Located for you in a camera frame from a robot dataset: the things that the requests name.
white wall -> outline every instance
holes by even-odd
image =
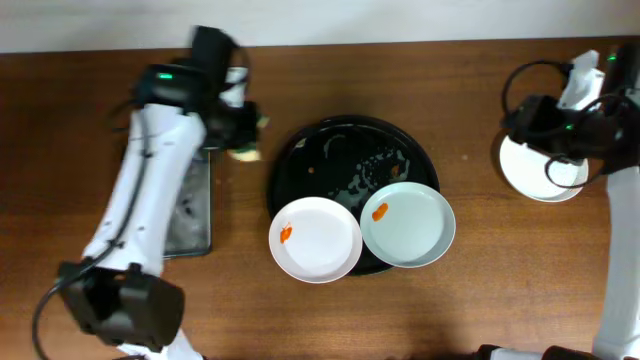
[[[640,0],[0,0],[0,52],[640,34]]]

cable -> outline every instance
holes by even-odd
[[[114,133],[118,133],[118,132],[124,132],[124,131],[128,131],[129,127],[118,127],[114,124],[114,120],[116,119],[116,117],[118,115],[120,115],[120,113],[126,109],[128,106],[133,105],[134,102],[133,100],[126,100],[121,102],[120,104],[114,106],[111,110],[109,110],[109,113],[107,113],[107,122],[109,123],[110,126],[110,130]]]
[[[139,119],[140,119],[141,133],[142,133],[141,134],[142,152],[140,154],[142,156],[142,162],[140,163],[140,170],[138,171],[138,177],[136,179],[136,183],[134,184],[133,194],[131,195],[131,200],[129,201],[129,205],[127,207],[127,211],[125,213],[124,219],[122,221],[122,224],[118,228],[116,235],[111,240],[107,241],[109,245],[107,246],[106,249],[104,249],[95,259],[85,258],[85,260],[88,260],[88,262],[80,270],[78,270],[73,275],[70,275],[64,279],[58,280],[53,285],[53,287],[51,287],[51,289],[49,289],[49,291],[47,291],[44,294],[44,296],[42,296],[42,298],[40,299],[40,302],[38,302],[38,305],[36,306],[36,310],[33,313],[33,318],[31,321],[31,341],[33,342],[33,347],[36,351],[36,354],[41,360],[49,360],[49,357],[46,355],[46,353],[44,352],[44,349],[42,348],[42,344],[40,343],[40,337],[38,335],[38,325],[39,325],[40,317],[42,315],[42,311],[44,310],[45,305],[47,305],[47,303],[53,297],[53,295],[65,289],[69,285],[73,284],[76,280],[83,277],[91,269],[95,268],[102,260],[104,260],[107,256],[109,256],[115,250],[116,247],[122,247],[124,245],[124,242],[121,242],[119,240],[120,240],[120,237],[122,237],[122,234],[124,233],[125,229],[127,228],[127,225],[129,224],[129,220],[131,219],[131,214],[133,213],[133,209],[135,208],[135,204],[138,199],[140,188],[142,187],[142,181],[144,179],[144,174],[146,172],[148,158],[151,157],[151,154],[149,152],[150,135],[149,135],[147,119],[145,117],[144,111],[140,110],[138,111],[138,114],[140,115]]]
[[[518,66],[515,70],[513,70],[511,75],[509,75],[509,77],[507,78],[507,81],[504,83],[504,87],[502,88],[501,101],[502,101],[502,111],[504,112],[505,118],[509,117],[509,115],[511,115],[512,113],[512,111],[509,110],[509,103],[507,99],[509,96],[509,89],[511,88],[511,83],[518,75],[520,75],[520,73],[536,65],[553,66],[565,76],[568,76],[569,72],[573,68],[572,64],[560,63],[560,62],[549,61],[549,60],[538,60],[538,61],[534,61],[534,62],[530,62],[524,65]]]
[[[619,100],[621,103],[625,103],[626,105],[630,105],[633,106],[634,104],[631,102],[631,100],[629,100],[627,97],[622,96],[622,95],[618,95],[618,94],[603,94],[601,96],[599,96],[597,99],[591,101],[589,104],[587,104],[585,107],[583,107],[579,112],[578,112],[578,118],[576,120],[576,123],[574,125],[574,131],[578,132],[580,127],[582,126],[582,124],[584,123],[584,119],[587,118],[586,115],[588,115],[591,111],[591,109],[593,109],[594,106],[600,104],[603,102],[603,100],[607,100],[607,99],[616,99]],[[615,118],[617,119],[617,115],[619,114],[620,110],[618,109],[618,111],[616,111],[616,113],[614,113],[612,116],[608,116],[605,119],[609,119],[609,118]],[[563,155],[556,155],[553,156],[549,159],[549,161],[547,161],[547,163],[544,165],[544,174],[547,177],[547,179],[555,186],[559,187],[559,188],[563,188],[563,189],[578,189],[581,187],[584,187],[586,185],[589,185],[591,183],[593,183],[595,180],[597,180],[600,176],[602,176],[604,174],[604,165],[600,168],[600,170],[598,170],[598,172],[593,175],[591,178],[587,179],[585,182],[583,182],[582,184],[577,184],[577,185],[560,185],[558,183],[556,183],[552,178],[551,178],[551,174],[549,173],[549,170],[551,169],[551,165],[553,165],[554,162],[558,162],[560,160],[562,160],[564,156]]]
[[[144,355],[129,355],[129,356],[113,359],[113,360],[144,360],[144,359],[146,359],[146,356]]]
[[[592,182],[596,181],[604,172],[604,166],[600,168],[600,170],[598,170],[598,172],[593,175],[591,178],[587,179],[585,182],[583,182],[582,184],[578,184],[578,185],[560,185],[558,183],[556,183],[555,181],[553,181],[553,179],[551,178],[551,174],[549,174],[549,170],[551,169],[551,165],[553,165],[554,162],[558,162],[563,158],[562,155],[556,155],[554,157],[552,157],[551,159],[549,159],[549,161],[547,161],[547,163],[544,165],[544,174],[547,176],[547,180],[549,180],[553,185],[559,187],[559,188],[563,188],[563,189],[579,189],[581,187],[584,187],[586,185],[591,184]]]

food piece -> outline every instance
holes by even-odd
[[[293,227],[291,227],[291,223],[288,223],[287,226],[282,228],[282,231],[280,231],[280,244],[284,244],[285,241],[289,240],[292,231]]]
[[[251,143],[240,149],[227,150],[227,153],[231,158],[238,161],[251,162],[260,160],[260,151],[258,151],[255,143]]]
[[[382,203],[382,205],[378,207],[378,210],[376,210],[373,214],[371,214],[373,221],[377,222],[382,220],[382,218],[384,217],[384,214],[387,213],[387,210],[389,210],[389,205],[387,205],[387,203]]]
[[[269,125],[269,121],[270,121],[270,119],[268,117],[262,115],[260,120],[258,120],[258,123],[256,123],[256,127],[258,129],[264,129],[264,128],[267,127],[267,125]]]

light blue plate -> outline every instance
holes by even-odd
[[[373,213],[388,205],[382,219]],[[438,260],[451,246],[456,219],[440,193],[418,183],[385,186],[367,201],[360,216],[365,244],[380,260],[415,268]]]

plate rim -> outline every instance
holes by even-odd
[[[431,195],[431,196],[433,196],[435,198],[438,198],[438,204],[446,205],[446,210],[445,210],[445,212],[443,212],[443,215],[444,216],[450,215],[450,219],[451,219],[452,224],[453,224],[451,239],[447,240],[448,244],[447,244],[446,248],[444,249],[444,251],[442,251],[441,254],[439,254],[437,257],[435,257],[433,260],[431,260],[431,261],[429,261],[427,263],[420,264],[420,265],[412,265],[412,266],[398,265],[398,264],[395,264],[395,263],[389,263],[386,260],[384,260],[382,257],[380,257],[379,253],[374,251],[371,248],[371,246],[369,246],[369,242],[366,240],[365,233],[367,231],[365,231],[363,229],[364,228],[363,224],[366,225],[366,224],[370,223],[370,220],[368,219],[368,217],[369,217],[368,214],[370,213],[371,207],[373,206],[372,204],[377,202],[377,201],[379,201],[379,198],[383,196],[382,195],[383,193],[384,193],[384,195],[387,195],[389,192],[392,192],[393,190],[395,190],[394,188],[396,188],[396,187],[397,188],[418,187],[418,188],[420,188],[420,190],[429,193],[429,195]],[[362,209],[362,214],[360,215],[360,227],[361,227],[360,232],[362,233],[362,241],[367,245],[367,247],[373,253],[373,255],[375,255],[378,259],[380,259],[380,260],[382,260],[384,262],[387,262],[388,264],[390,264],[392,266],[399,267],[399,268],[405,268],[405,269],[414,269],[414,268],[427,266],[429,264],[432,264],[432,263],[436,262],[438,259],[440,259],[442,256],[444,256],[444,254],[446,254],[447,251],[449,251],[449,249],[451,248],[451,245],[453,244],[453,240],[456,237],[456,232],[457,232],[457,229],[458,229],[457,222],[456,222],[456,216],[455,216],[455,213],[453,212],[453,208],[451,207],[451,204],[449,203],[449,201],[447,201],[447,199],[442,194],[440,194],[440,192],[435,191],[434,189],[430,188],[429,186],[421,184],[421,183],[411,182],[411,181],[403,181],[403,182],[399,182],[399,183],[395,183],[395,184],[389,184],[389,185],[383,187],[382,189],[376,191],[373,195],[371,195],[371,198],[369,198],[369,200],[367,201],[367,203],[364,205],[364,207]]]
[[[280,261],[278,261],[278,257],[275,255],[273,249],[274,246],[277,246],[277,244],[280,243],[280,239],[277,238],[272,238],[272,232],[273,232],[273,227],[274,225],[277,223],[276,220],[279,219],[279,217],[284,216],[284,212],[286,212],[287,208],[295,205],[295,203],[300,203],[300,202],[308,202],[308,201],[321,201],[321,202],[325,202],[327,205],[333,207],[334,209],[338,209],[341,212],[344,212],[344,214],[346,214],[346,218],[349,221],[349,223],[351,224],[351,230],[352,232],[356,232],[356,236],[352,236],[352,243],[351,243],[351,250],[349,251],[349,255],[347,257],[347,261],[345,262],[345,264],[348,264],[345,269],[346,271],[341,271],[338,277],[333,278],[333,279],[329,279],[329,280],[320,280],[320,281],[314,281],[314,280],[309,280],[306,278],[300,278],[299,276],[296,276],[294,274],[292,274],[290,271],[288,271],[283,265],[282,263],[280,263]],[[333,212],[328,212],[331,215],[334,215],[336,218],[340,218],[343,219],[344,217],[341,216],[340,214],[336,214]],[[285,273],[287,273],[289,276],[306,282],[306,283],[310,283],[310,284],[326,284],[326,283],[330,283],[336,280],[339,280],[343,277],[345,277],[347,274],[349,274],[349,272],[351,272],[351,270],[356,266],[356,264],[358,263],[358,260],[360,260],[360,254],[362,253],[362,247],[363,247],[364,241],[362,238],[362,230],[360,229],[360,225],[358,224],[357,219],[355,218],[355,216],[353,216],[353,214],[344,206],[340,205],[338,202],[335,202],[333,200],[327,199],[327,198],[323,198],[323,197],[319,197],[319,196],[308,196],[308,197],[304,197],[304,198],[300,198],[297,200],[294,200],[290,203],[288,203],[287,205],[285,205],[282,209],[280,209],[280,211],[278,211],[278,213],[276,214],[276,216],[273,218],[273,220],[271,221],[271,225],[269,226],[269,251],[271,252],[271,257],[273,257],[273,259],[275,260],[275,262],[278,264],[278,266],[280,267],[280,269],[282,269]],[[355,256],[353,258],[353,264],[349,264],[349,260],[350,258],[357,253],[357,256]]]
[[[507,175],[507,173],[504,171],[504,165],[503,165],[503,161],[502,161],[502,149],[504,148],[505,144],[506,144],[508,141],[509,141],[509,142],[512,142],[512,143],[514,143],[515,145],[518,145],[518,146],[526,146],[526,145],[524,145],[524,144],[522,144],[522,145],[521,145],[521,144],[518,144],[518,143],[516,143],[515,141],[513,141],[513,140],[509,139],[509,137],[508,137],[508,136],[505,136],[505,138],[502,140],[502,143],[500,144],[500,150],[499,150],[499,154],[498,154],[498,158],[499,158],[498,160],[499,160],[499,162],[500,162],[500,171],[502,171],[502,174],[504,175],[504,178],[507,180],[507,182],[509,183],[509,185],[511,185],[511,188],[512,188],[512,189],[514,189],[515,191],[517,191],[519,194],[524,195],[524,196],[528,197],[529,199],[533,199],[533,200],[540,201],[540,202],[546,202],[546,203],[559,203],[559,202],[563,202],[563,201],[567,201],[567,200],[573,199],[574,197],[576,197],[576,196],[577,196],[577,195],[582,191],[582,188],[581,188],[581,187],[580,187],[580,188],[576,188],[576,189],[564,189],[564,191],[563,191],[563,192],[561,192],[560,194],[555,195],[555,196],[551,196],[551,197],[537,197],[537,196],[534,196],[534,195],[528,194],[528,193],[526,193],[526,192],[524,192],[524,191],[520,190],[517,186],[515,186],[515,185],[513,184],[513,181],[511,181],[511,179],[509,179],[509,176],[508,176],[508,175]],[[581,174],[581,173],[585,173],[585,172],[586,172],[586,175],[587,175],[586,177],[588,177],[588,176],[589,176],[589,162],[588,162],[588,161],[584,161],[584,162],[582,163],[582,165],[580,165],[580,166],[578,167],[578,173],[577,173],[577,175],[576,175],[576,180],[577,180],[578,178],[580,178],[580,174]]]

